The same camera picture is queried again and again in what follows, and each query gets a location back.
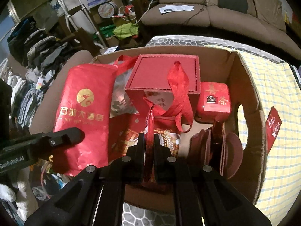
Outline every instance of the metal pole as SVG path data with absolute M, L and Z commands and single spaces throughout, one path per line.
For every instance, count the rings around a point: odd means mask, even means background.
M 80 5 L 82 6 L 82 11 L 85 13 L 85 15 L 86 15 L 87 18 L 89 19 L 91 25 L 93 26 L 93 28 L 94 28 L 94 30 L 95 30 L 95 33 L 96 33 L 96 35 L 98 36 L 99 40 L 100 40 L 101 43 L 105 46 L 106 43 L 105 43 L 104 40 L 102 39 L 102 37 L 101 37 L 101 35 L 100 35 L 100 33 L 99 33 L 99 30 L 95 27 L 95 25 L 94 25 L 92 19 L 90 18 L 89 14 L 88 14 L 88 11 L 87 11 L 86 7 L 84 6 L 84 4 L 82 4 L 81 0 L 79 0 L 79 3 L 80 3 Z
M 63 3 L 61 2 L 61 0 L 57 0 L 58 3 L 60 4 L 60 6 L 62 7 L 65 15 L 67 16 L 67 18 L 69 19 L 71 25 L 74 27 L 75 30 L 77 30 L 77 26 L 75 25 L 75 23 L 73 22 L 73 19 L 71 18 L 71 15 L 66 11 L 65 6 L 63 5 Z

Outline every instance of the brown sofa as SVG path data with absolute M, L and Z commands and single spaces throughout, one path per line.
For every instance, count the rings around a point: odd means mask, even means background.
M 234 40 L 270 52 L 297 68 L 300 66 L 301 49 L 286 34 L 281 1 L 245 0 L 244 2 L 248 4 L 245 13 L 225 8 L 233 4 L 225 5 L 219 2 L 219 0 L 159 0 L 159 4 L 142 17 L 143 26 L 141 26 L 148 37 L 193 34 Z M 167 4 L 193 5 L 194 10 L 161 14 L 159 8 Z

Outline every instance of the green plastic bag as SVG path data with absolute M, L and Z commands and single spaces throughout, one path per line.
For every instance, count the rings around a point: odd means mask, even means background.
M 122 40 L 133 35 L 138 35 L 138 28 L 138 25 L 128 23 L 116 27 L 115 30 L 113 30 L 113 33 L 119 40 Z

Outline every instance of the patterned tablecloth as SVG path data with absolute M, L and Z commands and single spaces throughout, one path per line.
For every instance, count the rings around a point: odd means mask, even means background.
M 196 45 L 237 51 L 249 68 L 267 118 L 272 106 L 282 120 L 278 137 L 268 155 L 263 188 L 256 207 L 276 226 L 301 190 L 301 79 L 295 67 L 257 48 L 233 41 L 186 35 L 156 36 L 147 46 Z M 242 106 L 238 111 L 239 137 L 246 146 L 247 125 Z M 174 216 L 123 206 L 124 226 L 174 225 Z

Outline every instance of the sofa seat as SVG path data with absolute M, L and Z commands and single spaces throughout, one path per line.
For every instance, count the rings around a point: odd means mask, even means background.
M 207 6 L 211 26 L 227 31 L 235 32 L 266 44 L 271 43 L 271 36 L 259 19 L 246 13 Z
M 169 5 L 189 5 L 194 6 L 192 11 L 177 11 L 161 14 L 159 8 L 168 4 L 158 4 L 151 8 L 141 19 L 144 25 L 189 25 L 208 27 L 210 26 L 210 20 L 207 8 L 201 4 L 184 4 L 174 3 Z
M 282 30 L 279 30 L 273 25 L 260 20 L 260 23 L 269 32 L 271 37 L 271 44 L 275 47 L 281 48 L 283 51 L 289 53 L 294 58 L 301 60 L 301 49 L 298 45 Z

